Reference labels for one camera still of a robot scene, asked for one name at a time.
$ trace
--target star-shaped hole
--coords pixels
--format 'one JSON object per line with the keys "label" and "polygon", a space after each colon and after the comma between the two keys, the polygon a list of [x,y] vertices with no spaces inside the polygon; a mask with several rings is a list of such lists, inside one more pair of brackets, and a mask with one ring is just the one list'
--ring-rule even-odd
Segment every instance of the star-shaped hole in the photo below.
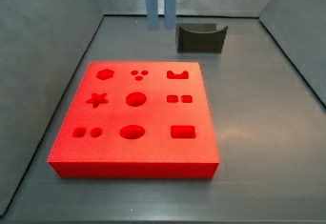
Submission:
{"label": "star-shaped hole", "polygon": [[93,93],[93,98],[87,100],[87,104],[94,104],[94,108],[97,108],[101,104],[107,104],[109,101],[106,99],[106,95],[107,93]]}

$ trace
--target circular hole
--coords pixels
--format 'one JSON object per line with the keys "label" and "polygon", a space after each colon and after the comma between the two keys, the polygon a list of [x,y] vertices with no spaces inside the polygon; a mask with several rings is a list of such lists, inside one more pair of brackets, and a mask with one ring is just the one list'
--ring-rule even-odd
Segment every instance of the circular hole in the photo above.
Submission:
{"label": "circular hole", "polygon": [[148,96],[142,92],[134,92],[126,98],[126,103],[133,107],[142,106],[146,102]]}
{"label": "circular hole", "polygon": [[99,137],[102,135],[102,128],[94,128],[91,130],[91,137]]}
{"label": "circular hole", "polygon": [[121,129],[121,136],[126,139],[138,139],[146,134],[144,127],[138,125],[129,125]]}

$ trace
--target gray floor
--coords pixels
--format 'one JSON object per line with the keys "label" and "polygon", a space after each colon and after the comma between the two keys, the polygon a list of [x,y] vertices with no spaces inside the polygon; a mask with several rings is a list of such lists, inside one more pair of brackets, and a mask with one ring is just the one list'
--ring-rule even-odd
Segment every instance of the gray floor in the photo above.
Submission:
{"label": "gray floor", "polygon": [[[222,54],[177,53],[176,32],[106,17],[6,220],[326,220],[326,115],[258,20],[229,25]],[[224,164],[212,181],[61,179],[46,163],[89,62],[200,61]]]}

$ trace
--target red block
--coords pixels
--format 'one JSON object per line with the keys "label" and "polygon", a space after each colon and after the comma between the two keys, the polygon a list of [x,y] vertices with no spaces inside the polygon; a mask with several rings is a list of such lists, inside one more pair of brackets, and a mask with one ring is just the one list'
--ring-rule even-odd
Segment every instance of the red block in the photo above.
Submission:
{"label": "red block", "polygon": [[93,62],[47,161],[61,177],[212,178],[200,63]]}

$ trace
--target small round hole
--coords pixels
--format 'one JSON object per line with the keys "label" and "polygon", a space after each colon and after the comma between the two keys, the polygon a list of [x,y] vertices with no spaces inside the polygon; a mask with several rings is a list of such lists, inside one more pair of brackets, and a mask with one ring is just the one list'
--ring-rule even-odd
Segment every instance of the small round hole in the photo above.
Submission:
{"label": "small round hole", "polygon": [[91,137],[101,137],[102,135],[102,128],[94,128],[91,130]]}
{"label": "small round hole", "polygon": [[126,103],[133,107],[142,106],[146,102],[148,96],[142,92],[134,92],[126,98]]}

